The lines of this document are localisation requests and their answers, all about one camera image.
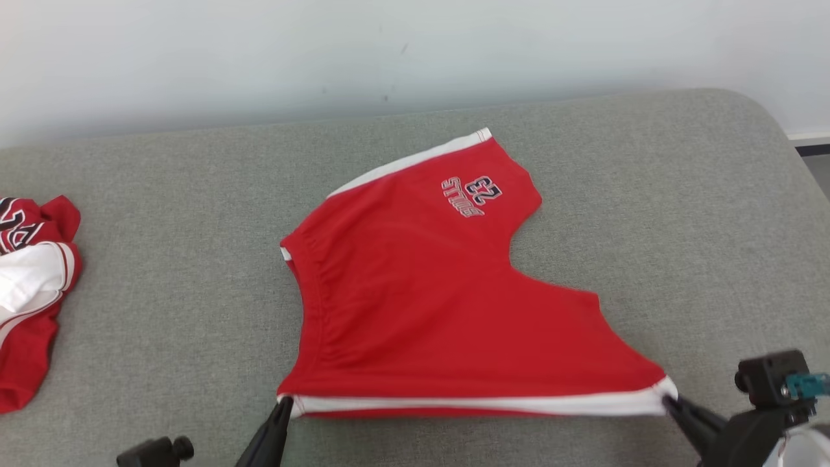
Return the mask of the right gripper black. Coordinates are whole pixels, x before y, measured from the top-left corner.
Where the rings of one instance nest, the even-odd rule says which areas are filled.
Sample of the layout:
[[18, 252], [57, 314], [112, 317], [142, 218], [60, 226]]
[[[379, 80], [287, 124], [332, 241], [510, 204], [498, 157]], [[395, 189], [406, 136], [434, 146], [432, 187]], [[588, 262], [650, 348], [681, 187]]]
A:
[[779, 439], [812, 417], [811, 407], [779, 407], [726, 419], [679, 395], [662, 397], [662, 405], [702, 458], [699, 467], [762, 467]]

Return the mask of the red basketball shorts white trim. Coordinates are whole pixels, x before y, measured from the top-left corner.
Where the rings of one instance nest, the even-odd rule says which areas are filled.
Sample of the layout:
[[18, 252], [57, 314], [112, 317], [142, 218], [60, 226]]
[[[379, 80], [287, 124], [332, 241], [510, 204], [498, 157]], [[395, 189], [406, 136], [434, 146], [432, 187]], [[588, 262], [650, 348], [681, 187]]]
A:
[[678, 390], [606, 322], [600, 298], [510, 260], [542, 198], [487, 128], [330, 193], [279, 245], [302, 416], [661, 416]]

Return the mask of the red jersey shirt white sleeves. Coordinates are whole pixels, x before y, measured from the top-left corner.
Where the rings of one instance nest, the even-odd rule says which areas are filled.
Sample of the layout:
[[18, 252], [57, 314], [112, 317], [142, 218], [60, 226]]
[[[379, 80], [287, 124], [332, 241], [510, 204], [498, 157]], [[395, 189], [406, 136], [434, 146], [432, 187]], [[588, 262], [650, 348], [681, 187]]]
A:
[[65, 196], [0, 198], [0, 414], [27, 406], [47, 375], [57, 317], [83, 266], [80, 222]]

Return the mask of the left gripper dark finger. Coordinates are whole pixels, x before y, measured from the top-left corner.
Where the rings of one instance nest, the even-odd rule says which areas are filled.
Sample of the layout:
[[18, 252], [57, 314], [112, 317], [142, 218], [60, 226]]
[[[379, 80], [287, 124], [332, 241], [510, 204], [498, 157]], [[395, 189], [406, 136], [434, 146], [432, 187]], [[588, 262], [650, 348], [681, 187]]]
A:
[[257, 432], [255, 432], [255, 435], [253, 435], [253, 438], [238, 459], [235, 467], [262, 467], [262, 435], [267, 430], [265, 428], [267, 419], [260, 425]]
[[283, 396], [268, 417], [262, 435], [262, 467], [281, 467], [293, 406], [293, 397]]

